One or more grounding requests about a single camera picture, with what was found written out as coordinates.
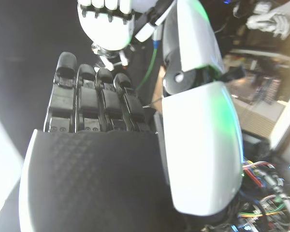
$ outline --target green cable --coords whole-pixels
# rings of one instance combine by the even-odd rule
[[[143,84],[145,84],[145,82],[147,81],[153,67],[154,67],[154,63],[155,63],[155,59],[156,59],[156,56],[157,56],[157,51],[158,49],[154,49],[153,51],[153,56],[151,57],[151,61],[150,61],[150,64],[149,64],[149,67],[148,67],[148,70],[146,72],[146,75],[144,76],[143,80],[141,81],[141,83],[139,84],[139,86],[136,88],[136,90],[139,90]]]
[[[267,213],[267,214],[269,214],[269,213],[274,213],[274,212],[277,212],[277,211],[279,211],[279,210],[282,210],[284,207],[285,207],[285,204],[280,204],[280,205],[277,207],[277,209],[272,210],[272,211],[269,211],[269,212],[266,212],[266,213]],[[256,214],[246,213],[246,212],[240,212],[240,214],[256,215]]]

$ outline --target white glove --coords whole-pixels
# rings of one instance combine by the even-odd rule
[[[280,35],[282,40],[286,39],[290,34],[290,19],[281,12],[253,15],[248,18],[246,25],[249,29],[272,32],[274,37]]]
[[[79,21],[84,32],[93,41],[94,49],[119,51],[130,43],[134,30],[131,1],[120,0],[118,3],[118,0],[78,0]]]

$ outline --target green light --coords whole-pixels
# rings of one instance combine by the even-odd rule
[[[198,11],[200,13],[200,15],[207,21],[209,22],[209,18],[208,15],[205,11],[205,9],[203,8],[202,4],[199,1],[194,1],[194,5],[193,5],[194,9],[196,11]]]

